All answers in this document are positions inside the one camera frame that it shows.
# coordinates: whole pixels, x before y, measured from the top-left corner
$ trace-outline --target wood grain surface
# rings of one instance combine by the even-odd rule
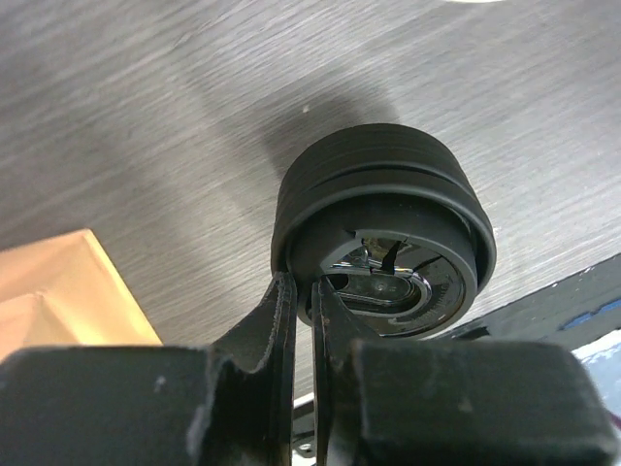
[[[163,340],[204,344],[270,279],[295,156],[399,121],[454,150],[491,217],[499,262],[466,319],[487,313],[621,250],[620,18],[614,0],[7,0],[0,247],[90,227]]]

